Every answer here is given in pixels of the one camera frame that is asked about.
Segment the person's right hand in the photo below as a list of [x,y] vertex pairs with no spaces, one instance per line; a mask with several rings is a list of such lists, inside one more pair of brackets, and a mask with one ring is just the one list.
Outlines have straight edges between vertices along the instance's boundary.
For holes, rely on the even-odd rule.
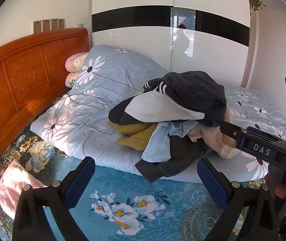
[[[264,186],[269,186],[269,175],[264,176]],[[279,185],[275,188],[275,194],[281,199],[286,199],[286,184]]]

